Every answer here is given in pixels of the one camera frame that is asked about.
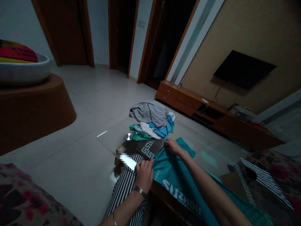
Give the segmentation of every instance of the water bottle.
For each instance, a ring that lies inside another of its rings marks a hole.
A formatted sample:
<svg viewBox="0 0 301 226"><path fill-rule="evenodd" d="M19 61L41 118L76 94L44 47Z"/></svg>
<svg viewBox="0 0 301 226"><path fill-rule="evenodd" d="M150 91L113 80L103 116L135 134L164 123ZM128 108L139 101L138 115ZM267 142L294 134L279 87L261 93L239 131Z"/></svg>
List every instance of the water bottle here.
<svg viewBox="0 0 301 226"><path fill-rule="evenodd" d="M183 81L185 80L185 78L183 78L182 80L181 80L181 82L180 82L180 84L178 85L178 87L179 88L181 88L182 87L182 85L183 85Z"/></svg>

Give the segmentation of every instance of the white bowl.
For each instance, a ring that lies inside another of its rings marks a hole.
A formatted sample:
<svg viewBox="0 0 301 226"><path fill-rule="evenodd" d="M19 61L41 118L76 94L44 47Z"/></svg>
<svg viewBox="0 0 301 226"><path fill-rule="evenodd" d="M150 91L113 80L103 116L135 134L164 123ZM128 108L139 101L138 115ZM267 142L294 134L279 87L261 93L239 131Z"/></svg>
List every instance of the white bowl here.
<svg viewBox="0 0 301 226"><path fill-rule="evenodd" d="M37 63L3 63L0 62L0 83L9 85L34 84L47 78L50 74L50 60L37 53Z"/></svg>

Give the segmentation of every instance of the light switch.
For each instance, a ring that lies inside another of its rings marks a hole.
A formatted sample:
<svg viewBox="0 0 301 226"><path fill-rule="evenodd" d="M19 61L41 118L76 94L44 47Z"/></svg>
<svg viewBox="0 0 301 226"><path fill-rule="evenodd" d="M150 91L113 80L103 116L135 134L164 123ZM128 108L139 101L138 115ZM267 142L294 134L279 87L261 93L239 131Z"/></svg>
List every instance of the light switch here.
<svg viewBox="0 0 301 226"><path fill-rule="evenodd" d="M139 25L138 26L144 28L145 22L142 21L142 20L139 20Z"/></svg>

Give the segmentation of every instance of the wooden tv stand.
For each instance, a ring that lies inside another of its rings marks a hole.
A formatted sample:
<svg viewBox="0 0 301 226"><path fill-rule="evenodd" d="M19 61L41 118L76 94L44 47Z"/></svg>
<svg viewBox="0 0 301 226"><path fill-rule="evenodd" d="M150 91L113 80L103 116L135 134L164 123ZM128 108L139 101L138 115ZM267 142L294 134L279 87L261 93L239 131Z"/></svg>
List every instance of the wooden tv stand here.
<svg viewBox="0 0 301 226"><path fill-rule="evenodd" d="M156 98L253 150L260 151L284 144L282 140L271 133L259 130L234 117L227 108L208 101L207 98L188 89L179 88L166 80L161 81ZM199 111L207 106L202 101L203 98L209 102L209 105L205 111L199 114Z"/></svg>

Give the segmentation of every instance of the bangle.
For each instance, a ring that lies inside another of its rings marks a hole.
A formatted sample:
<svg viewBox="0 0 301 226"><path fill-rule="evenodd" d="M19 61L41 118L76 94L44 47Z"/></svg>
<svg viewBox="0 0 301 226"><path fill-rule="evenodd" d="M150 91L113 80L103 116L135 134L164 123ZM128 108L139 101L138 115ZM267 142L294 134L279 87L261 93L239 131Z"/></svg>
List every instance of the bangle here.
<svg viewBox="0 0 301 226"><path fill-rule="evenodd" d="M117 226L116 221L115 221L115 210L113 211L113 221L114 221L114 225Z"/></svg>
<svg viewBox="0 0 301 226"><path fill-rule="evenodd" d="M144 199L147 199L147 194L141 188L139 188L137 185L134 188L134 190L139 192L143 196Z"/></svg>

